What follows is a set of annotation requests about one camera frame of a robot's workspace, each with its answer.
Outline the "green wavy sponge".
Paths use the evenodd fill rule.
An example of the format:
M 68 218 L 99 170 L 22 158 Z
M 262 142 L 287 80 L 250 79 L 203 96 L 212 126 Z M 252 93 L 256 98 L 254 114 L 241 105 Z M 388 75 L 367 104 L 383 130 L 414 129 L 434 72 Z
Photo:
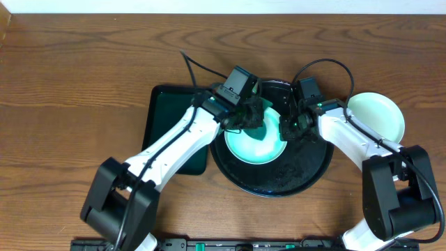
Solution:
M 264 115 L 265 110 L 271 107 L 272 103 L 264 98 L 260 98 L 260 100 L 262 101 L 261 115 Z M 262 141 L 265 139 L 267 133 L 266 123 L 262 121 L 262 126 L 257 128 L 244 129 L 243 132 L 245 132 L 252 139 Z

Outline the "pale green plate top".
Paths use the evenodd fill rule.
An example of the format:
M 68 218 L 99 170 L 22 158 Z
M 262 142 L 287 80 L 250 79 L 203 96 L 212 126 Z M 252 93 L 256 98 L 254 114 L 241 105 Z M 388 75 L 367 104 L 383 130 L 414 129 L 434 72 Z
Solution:
M 224 141 L 230 152 L 237 159 L 253 165 L 263 165 L 278 158 L 285 150 L 287 142 L 279 135 L 279 113 L 269 107 L 264 112 L 263 121 L 267 133 L 264 140 L 249 137 L 243 130 L 224 133 Z

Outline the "pale green plate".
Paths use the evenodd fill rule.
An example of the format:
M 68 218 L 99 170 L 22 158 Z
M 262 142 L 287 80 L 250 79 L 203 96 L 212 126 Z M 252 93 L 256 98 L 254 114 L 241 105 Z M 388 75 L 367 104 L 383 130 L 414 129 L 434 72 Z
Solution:
M 406 129 L 403 113 L 388 97 L 373 92 L 359 93 L 350 98 L 348 108 L 384 138 L 395 143 L 403 139 Z
M 278 158 L 285 150 L 287 142 L 279 135 L 279 113 L 269 107 L 264 112 L 263 121 L 267 133 L 264 140 L 249 137 L 243 130 L 224 133 L 224 141 L 230 152 L 237 159 L 253 165 L 263 165 Z

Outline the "pale green plate bottom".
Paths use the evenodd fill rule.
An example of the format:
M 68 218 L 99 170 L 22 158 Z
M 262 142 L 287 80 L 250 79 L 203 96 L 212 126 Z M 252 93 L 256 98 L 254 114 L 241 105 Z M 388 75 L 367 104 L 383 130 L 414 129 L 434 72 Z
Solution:
M 403 139 L 406 129 L 403 113 L 388 97 L 373 92 L 359 93 L 350 98 L 348 108 L 384 138 L 395 143 Z

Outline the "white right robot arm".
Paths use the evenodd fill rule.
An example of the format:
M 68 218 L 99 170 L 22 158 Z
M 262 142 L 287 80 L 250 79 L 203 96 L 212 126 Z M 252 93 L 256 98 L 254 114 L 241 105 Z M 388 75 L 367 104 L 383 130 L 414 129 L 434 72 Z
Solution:
M 437 241 L 445 230 L 428 153 L 421 146 L 392 142 L 354 115 L 338 99 L 326 100 L 313 77 L 292 82 L 291 108 L 279 122 L 282 140 L 317 138 L 336 146 L 362 172 L 363 220 L 346 231 L 347 250 L 385 250 L 410 243 L 409 234 L 438 224 Z

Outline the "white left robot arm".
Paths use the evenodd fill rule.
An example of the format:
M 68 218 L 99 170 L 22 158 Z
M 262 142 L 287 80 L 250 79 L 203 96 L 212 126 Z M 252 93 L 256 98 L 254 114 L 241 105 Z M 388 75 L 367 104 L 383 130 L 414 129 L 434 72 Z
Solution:
M 125 162 L 99 167 L 80 218 L 113 250 L 154 250 L 160 193 L 173 175 L 223 129 L 263 123 L 262 81 L 236 66 L 216 91 L 196 89 L 191 106 L 155 143 Z

